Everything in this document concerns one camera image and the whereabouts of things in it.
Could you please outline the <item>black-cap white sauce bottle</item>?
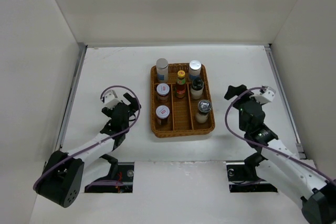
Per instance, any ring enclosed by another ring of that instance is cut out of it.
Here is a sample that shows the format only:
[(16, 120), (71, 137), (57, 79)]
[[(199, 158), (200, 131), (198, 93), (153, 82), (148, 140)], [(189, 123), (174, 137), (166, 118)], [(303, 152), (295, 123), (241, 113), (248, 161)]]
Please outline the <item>black-cap white sauce bottle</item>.
[(191, 98), (198, 100), (202, 97), (204, 82), (200, 77), (195, 78), (191, 83)]

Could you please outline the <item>white-lid jar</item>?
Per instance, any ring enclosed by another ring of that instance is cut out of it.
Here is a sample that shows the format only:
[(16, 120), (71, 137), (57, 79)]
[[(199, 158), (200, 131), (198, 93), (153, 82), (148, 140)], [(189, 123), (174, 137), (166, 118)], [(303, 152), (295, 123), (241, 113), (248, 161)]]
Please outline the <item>white-lid jar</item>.
[(170, 109), (166, 105), (160, 105), (155, 110), (158, 125), (166, 125), (170, 116)]
[(166, 83), (160, 83), (156, 87), (156, 98), (161, 103), (165, 103), (168, 101), (169, 93), (170, 93), (170, 87)]

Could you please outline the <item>silver-lid salt shaker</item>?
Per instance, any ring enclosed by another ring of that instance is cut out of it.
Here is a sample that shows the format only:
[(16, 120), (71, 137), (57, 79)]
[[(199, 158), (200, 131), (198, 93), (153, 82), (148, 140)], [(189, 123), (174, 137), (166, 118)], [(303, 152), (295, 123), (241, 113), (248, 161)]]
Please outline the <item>silver-lid salt shaker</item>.
[(159, 83), (167, 83), (169, 79), (169, 63), (165, 58), (156, 61), (156, 74)]
[(194, 79), (200, 76), (202, 69), (202, 64), (198, 60), (192, 60), (189, 63), (188, 68), (188, 79), (190, 82), (192, 82)]

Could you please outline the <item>red sauce bottle yellow cap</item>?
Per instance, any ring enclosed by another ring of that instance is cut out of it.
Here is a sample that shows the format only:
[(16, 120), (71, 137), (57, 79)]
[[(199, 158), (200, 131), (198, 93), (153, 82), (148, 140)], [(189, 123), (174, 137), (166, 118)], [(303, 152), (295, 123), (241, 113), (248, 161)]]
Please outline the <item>red sauce bottle yellow cap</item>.
[(177, 98), (183, 98), (186, 94), (185, 71), (179, 70), (177, 73), (175, 95)]

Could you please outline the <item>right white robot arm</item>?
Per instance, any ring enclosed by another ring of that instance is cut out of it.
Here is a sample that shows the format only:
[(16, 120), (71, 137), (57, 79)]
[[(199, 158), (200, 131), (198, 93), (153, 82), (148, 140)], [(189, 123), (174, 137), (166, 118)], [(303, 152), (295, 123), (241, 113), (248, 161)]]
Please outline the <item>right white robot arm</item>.
[(224, 98), (238, 111), (238, 138), (255, 149), (244, 166), (244, 175), (262, 179), (290, 198), (308, 223), (335, 223), (335, 180), (304, 163), (288, 150), (265, 123), (263, 106), (275, 98), (269, 86), (229, 86)]

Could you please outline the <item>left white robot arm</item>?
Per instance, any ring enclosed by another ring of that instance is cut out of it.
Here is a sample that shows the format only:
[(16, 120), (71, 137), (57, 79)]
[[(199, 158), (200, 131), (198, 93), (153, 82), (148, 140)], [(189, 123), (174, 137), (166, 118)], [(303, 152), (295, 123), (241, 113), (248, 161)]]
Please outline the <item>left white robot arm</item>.
[(55, 151), (51, 154), (41, 176), (33, 185), (40, 196), (69, 207), (80, 192), (96, 187), (127, 187), (119, 162), (111, 156), (125, 140), (126, 134), (137, 122), (141, 105), (131, 90), (118, 100), (113, 90), (101, 96), (104, 106), (101, 112), (108, 122), (89, 142), (70, 151)]

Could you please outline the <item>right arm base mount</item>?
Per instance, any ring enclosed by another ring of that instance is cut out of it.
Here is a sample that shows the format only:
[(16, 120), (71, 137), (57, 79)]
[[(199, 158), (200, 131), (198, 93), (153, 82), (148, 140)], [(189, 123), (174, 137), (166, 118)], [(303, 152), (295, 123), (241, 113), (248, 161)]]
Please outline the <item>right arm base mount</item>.
[(256, 167), (264, 158), (255, 153), (243, 161), (226, 162), (229, 191), (231, 193), (277, 193), (278, 189), (260, 179)]

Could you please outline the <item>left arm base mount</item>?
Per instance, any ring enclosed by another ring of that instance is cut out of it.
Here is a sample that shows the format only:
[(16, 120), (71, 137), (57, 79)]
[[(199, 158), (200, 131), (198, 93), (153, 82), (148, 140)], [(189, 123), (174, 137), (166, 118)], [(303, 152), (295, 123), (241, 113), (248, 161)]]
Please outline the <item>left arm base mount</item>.
[(85, 170), (81, 191), (83, 193), (132, 193), (134, 168), (134, 163), (120, 163), (111, 155), (105, 154)]

